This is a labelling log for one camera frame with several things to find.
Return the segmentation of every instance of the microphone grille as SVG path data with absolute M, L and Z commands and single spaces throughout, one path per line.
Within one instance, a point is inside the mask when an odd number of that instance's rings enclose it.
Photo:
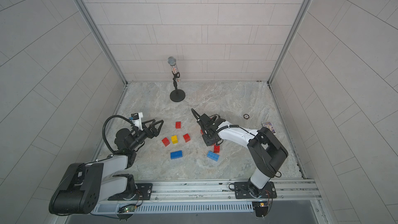
M 167 62 L 169 63 L 170 66 L 176 65 L 176 59 L 172 56 L 167 59 Z

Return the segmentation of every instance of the microphone stand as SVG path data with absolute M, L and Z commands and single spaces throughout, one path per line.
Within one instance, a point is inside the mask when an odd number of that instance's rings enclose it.
M 173 73 L 173 85 L 174 85 L 174 90 L 170 93 L 170 99 L 174 102 L 180 102 L 183 99 L 185 99 L 185 92 L 182 91 L 181 89 L 177 89 L 177 81 L 176 78 L 180 77 L 180 72 Z

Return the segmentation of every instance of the blue lego brick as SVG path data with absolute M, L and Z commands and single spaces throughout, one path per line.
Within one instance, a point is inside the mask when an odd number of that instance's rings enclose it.
M 177 151 L 177 152 L 171 152 L 170 153 L 170 158 L 171 159 L 176 159 L 182 157 L 182 151 Z
M 216 154 L 216 153 L 214 153 L 212 151 L 209 151 L 209 153 L 207 154 L 207 157 L 210 158 L 210 159 L 213 159 L 214 161 L 217 162 L 218 158 L 220 157 L 220 155 L 218 155 L 218 154 Z

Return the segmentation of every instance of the yellow lego brick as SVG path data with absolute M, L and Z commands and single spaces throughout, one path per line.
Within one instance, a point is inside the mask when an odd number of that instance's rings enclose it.
M 177 135 L 172 136 L 172 143 L 173 143 L 173 144 L 178 143 Z

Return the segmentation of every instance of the marble floor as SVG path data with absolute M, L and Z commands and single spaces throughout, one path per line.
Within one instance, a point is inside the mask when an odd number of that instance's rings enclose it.
M 147 179 L 246 179 L 256 166 L 247 148 L 225 140 L 220 147 L 218 162 L 207 158 L 207 147 L 201 137 L 200 127 L 192 115 L 194 108 L 200 115 L 219 114 L 232 124 L 250 129 L 260 129 L 262 121 L 271 121 L 276 137 L 286 147 L 289 156 L 282 165 L 282 177 L 301 177 L 285 127 L 277 111 L 271 91 L 266 82 L 180 82 L 178 88 L 186 93 L 182 102 L 172 102 L 169 98 L 174 89 L 172 82 L 137 82 L 128 85 L 127 92 L 117 114 L 130 117 L 131 113 L 142 112 L 143 121 L 163 119 L 160 135 L 146 139 L 146 144 L 137 152 L 132 167 L 123 171 L 134 175 L 136 180 Z M 176 129 L 176 121 L 181 121 L 181 129 Z M 107 135 L 113 149 L 116 132 L 128 124 L 116 119 Z M 185 142 L 183 135 L 188 133 L 191 141 Z M 162 139 L 177 135 L 178 143 L 167 147 Z M 170 152 L 182 150 L 183 157 L 170 159 Z M 104 145 L 99 159 L 110 151 Z

